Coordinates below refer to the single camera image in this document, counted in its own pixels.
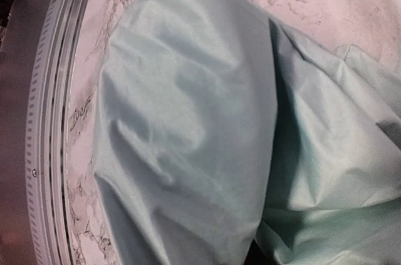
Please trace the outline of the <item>mint green folding umbrella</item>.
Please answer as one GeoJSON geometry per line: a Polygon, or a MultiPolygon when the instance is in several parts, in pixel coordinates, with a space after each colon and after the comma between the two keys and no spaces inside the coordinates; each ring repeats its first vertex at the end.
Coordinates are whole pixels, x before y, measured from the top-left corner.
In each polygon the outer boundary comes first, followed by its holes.
{"type": "Polygon", "coordinates": [[[121,264],[399,264],[400,74],[247,0],[134,0],[93,171],[121,264]]]}

